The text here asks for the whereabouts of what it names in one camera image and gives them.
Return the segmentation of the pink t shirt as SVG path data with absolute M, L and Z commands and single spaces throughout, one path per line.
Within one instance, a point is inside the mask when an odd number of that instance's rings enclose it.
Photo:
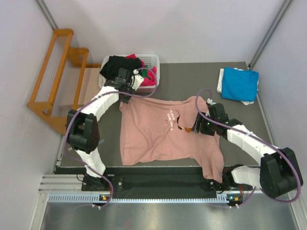
M 194 159 L 203 177 L 222 182 L 224 158 L 219 136 L 195 133 L 191 129 L 198 111 L 208 110 L 206 102 L 195 96 L 184 101 L 131 98 L 121 103 L 119 148 L 122 164 Z

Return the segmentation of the orange wooden rack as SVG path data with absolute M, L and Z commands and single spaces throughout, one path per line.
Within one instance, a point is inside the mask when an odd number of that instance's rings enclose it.
M 101 64 L 89 61 L 89 49 L 71 45 L 72 29 L 54 30 L 27 108 L 63 135 L 67 114 L 91 94 Z

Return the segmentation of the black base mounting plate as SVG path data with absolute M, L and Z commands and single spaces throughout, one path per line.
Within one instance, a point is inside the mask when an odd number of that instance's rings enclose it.
M 82 191 L 113 192 L 117 199 L 216 198 L 218 193 L 250 191 L 202 176 L 200 167 L 110 167 L 105 179 L 83 174 Z

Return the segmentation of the green t shirt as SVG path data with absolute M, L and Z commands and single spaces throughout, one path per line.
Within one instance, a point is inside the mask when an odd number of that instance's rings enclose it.
M 147 77 L 148 77 L 148 69 L 142 69 L 142 70 L 141 70 L 141 75 L 142 75 L 144 78 L 147 78 Z

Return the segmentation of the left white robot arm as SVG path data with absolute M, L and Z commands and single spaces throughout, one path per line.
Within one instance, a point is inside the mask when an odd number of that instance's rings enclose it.
M 66 142 L 80 156 L 86 168 L 84 190 L 101 191 L 107 188 L 109 179 L 103 175 L 103 164 L 98 144 L 98 121 L 111 105 L 121 100 L 127 102 L 143 83 L 140 70 L 120 68 L 118 75 L 106 80 L 99 93 L 79 110 L 70 110 L 67 116 Z

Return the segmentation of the white plastic laundry basket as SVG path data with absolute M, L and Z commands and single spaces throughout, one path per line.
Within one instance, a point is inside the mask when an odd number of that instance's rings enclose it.
M 137 89 L 137 93 L 151 93 L 155 86 L 160 82 L 160 60 L 158 55 L 155 54 L 130 54 L 130 55 L 117 55 L 125 58 L 139 58 L 145 69 L 140 70 L 144 77 L 144 82 Z

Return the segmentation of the black t shirt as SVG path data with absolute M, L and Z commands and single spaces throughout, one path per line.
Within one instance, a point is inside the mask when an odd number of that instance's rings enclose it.
M 142 68 L 143 64 L 139 58 L 126 58 L 121 56 L 109 56 L 108 61 L 100 70 L 100 74 L 107 80 L 114 80 L 118 76 L 120 68 L 134 71 Z

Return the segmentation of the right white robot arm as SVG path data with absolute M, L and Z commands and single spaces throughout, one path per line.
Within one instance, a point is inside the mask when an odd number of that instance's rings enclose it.
M 205 113 L 198 112 L 193 132 L 219 135 L 240 147 L 258 163 L 258 167 L 232 167 L 224 177 L 224 184 L 228 189 L 234 190 L 241 184 L 247 184 L 259 188 L 272 199 L 293 190 L 300 193 L 303 178 L 292 149 L 281 149 L 267 143 L 237 119 L 229 119 L 221 103 L 208 100 L 206 104 L 208 110 Z

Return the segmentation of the magenta t shirt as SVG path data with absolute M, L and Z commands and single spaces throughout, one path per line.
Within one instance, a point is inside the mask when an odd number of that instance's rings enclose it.
M 149 68 L 141 59 L 140 62 L 142 64 L 143 68 Z M 141 84 L 141 86 L 154 86 L 156 84 L 156 76 L 157 73 L 157 68 L 154 66 L 151 70 L 148 70 L 148 77 L 144 78 L 143 83 Z

